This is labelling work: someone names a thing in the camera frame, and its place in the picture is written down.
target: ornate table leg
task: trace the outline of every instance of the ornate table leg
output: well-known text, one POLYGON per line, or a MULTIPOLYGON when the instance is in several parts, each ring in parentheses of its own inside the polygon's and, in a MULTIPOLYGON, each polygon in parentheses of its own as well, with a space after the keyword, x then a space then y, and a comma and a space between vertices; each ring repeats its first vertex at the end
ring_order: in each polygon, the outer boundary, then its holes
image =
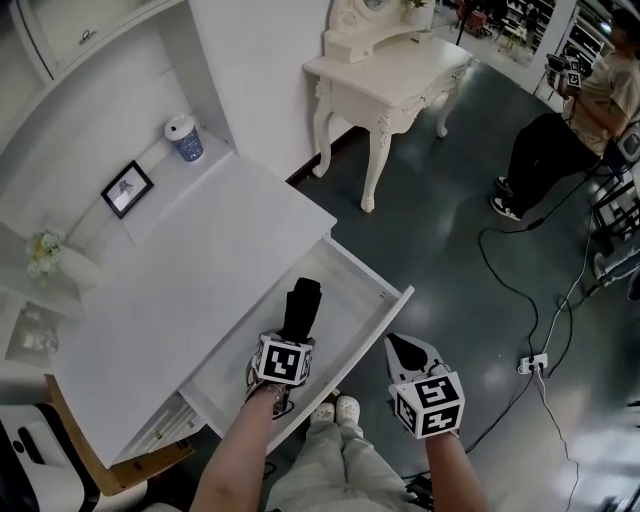
POLYGON ((381 116, 378 120, 378 129, 373 129, 370 140, 369 167, 367 169, 367 179, 364 184, 364 193, 362 194, 362 202, 360 208, 365 212, 371 213, 375 208, 373 194, 376 191, 378 179, 387 163, 389 156, 389 148, 391 147, 391 117, 381 116))
POLYGON ((316 139, 316 151, 320 153, 320 165, 313 168, 316 178, 322 178, 331 163, 331 140, 329 139, 329 120, 331 111, 331 87, 327 78, 320 78, 316 85, 318 107, 313 116, 313 130, 316 139))
POLYGON ((444 106, 442 107, 442 110, 438 115, 437 133, 438 137, 440 137, 441 139, 444 139, 447 136, 447 133, 449 133, 449 131, 445 127, 445 123, 447 122, 447 117, 449 117, 449 114, 453 110, 456 101, 458 101, 458 96, 460 94, 460 83, 462 82, 460 78, 461 77, 456 78, 456 80, 458 80, 458 82, 456 83, 456 87, 449 93, 447 101, 445 101, 444 106))

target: framed picture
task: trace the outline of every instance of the framed picture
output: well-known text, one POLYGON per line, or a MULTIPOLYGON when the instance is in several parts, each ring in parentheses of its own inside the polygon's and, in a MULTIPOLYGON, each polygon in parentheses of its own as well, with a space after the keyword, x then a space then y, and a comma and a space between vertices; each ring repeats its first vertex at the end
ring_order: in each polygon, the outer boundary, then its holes
POLYGON ((101 195, 113 213, 121 219, 151 188, 153 188, 153 183, 142 172, 140 166, 133 161, 118 174, 115 180, 109 183, 101 195))

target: sneaker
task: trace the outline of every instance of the sneaker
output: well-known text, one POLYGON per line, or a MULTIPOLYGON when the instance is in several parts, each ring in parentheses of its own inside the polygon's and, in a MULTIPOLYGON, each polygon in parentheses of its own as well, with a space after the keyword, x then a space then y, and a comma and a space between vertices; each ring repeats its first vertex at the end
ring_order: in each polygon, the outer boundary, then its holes
POLYGON ((316 410, 311 413, 311 423, 318 421, 335 421, 336 408, 333 404, 320 404, 316 410))
POLYGON ((508 206, 505 206, 504 199, 502 199, 501 197, 494 197, 491 200, 491 207, 495 211, 497 211, 500 215, 507 217, 511 220, 517 220, 517 221, 522 220, 515 213, 513 213, 508 206))
POLYGON ((598 281, 602 280, 604 276, 604 256, 601 252, 597 252, 593 257, 593 277, 595 277, 598 281))
POLYGON ((504 192, 509 197, 513 195, 513 190, 511 190, 511 187, 507 182, 507 178, 505 178, 504 176, 498 176, 496 178, 495 184, 496 184, 496 187, 498 187, 498 190, 500 190, 501 192, 504 192))
POLYGON ((336 423, 342 425, 345 421, 353 421, 356 425, 360 419, 360 404, 350 396, 341 396, 336 403, 336 423))
POLYGON ((640 279, 638 276, 640 276, 640 270, 636 270, 633 273, 627 286, 627 299, 631 302, 640 300, 640 279))

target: gray floor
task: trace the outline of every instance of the gray floor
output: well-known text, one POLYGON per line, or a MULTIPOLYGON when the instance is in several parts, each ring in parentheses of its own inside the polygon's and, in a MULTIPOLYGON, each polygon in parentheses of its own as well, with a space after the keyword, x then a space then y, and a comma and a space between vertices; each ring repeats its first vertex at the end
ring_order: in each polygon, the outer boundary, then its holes
MULTIPOLYGON (((459 372, 467 399, 460 432, 466 446, 527 383, 516 366, 528 355, 525 335, 533 313, 491 276, 476 239, 485 226, 515 228, 493 213, 487 199, 494 178, 506 172, 518 131, 546 111, 507 78, 476 63, 446 139, 435 137, 432 110, 409 133, 394 136, 372 214, 358 208, 368 159, 364 136, 335 155, 322 180, 299 186, 338 218, 338 242, 397 288, 416 288, 390 330, 432 343, 459 372)), ((564 180, 526 220, 548 211, 579 179, 564 180)), ((486 238, 496 271, 538 303, 538 350, 555 311, 554 296, 566 293, 580 273, 588 212, 581 190, 534 232, 486 238)), ((574 301, 592 282, 588 269, 574 301)), ((607 496, 628 497, 640 483, 640 432, 624 414, 638 375, 640 325, 624 286, 598 293, 575 313, 571 350, 546 382, 548 403, 580 463, 574 512, 599 510, 607 496)), ((563 314, 548 351, 552 363, 567 335, 563 314)), ((361 425, 379 453, 399 474, 412 474, 427 468, 426 457, 422 443, 403 432, 386 404, 385 361, 379 341, 340 389, 360 400, 361 425)), ((575 465, 565 460, 535 384, 470 456, 495 511, 563 511, 575 481, 575 465)), ((296 432, 270 456, 279 472, 294 460, 302 436, 296 432)), ((212 449, 206 434, 201 443, 209 449, 190 462, 196 474, 212 449)))

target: electrical outlet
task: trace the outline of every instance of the electrical outlet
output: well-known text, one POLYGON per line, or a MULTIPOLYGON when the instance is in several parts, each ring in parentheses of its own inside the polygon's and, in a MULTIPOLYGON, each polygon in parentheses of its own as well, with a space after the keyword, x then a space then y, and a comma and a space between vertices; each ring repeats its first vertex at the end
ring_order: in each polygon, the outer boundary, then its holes
POLYGON ((540 368, 540 364, 542 364, 543 368, 549 366, 549 357, 547 354, 538 354, 537 356, 533 356, 533 361, 531 361, 530 357, 523 357, 520 360, 520 366, 518 367, 518 373, 520 375, 527 375, 531 373, 530 366, 533 365, 534 370, 540 368))

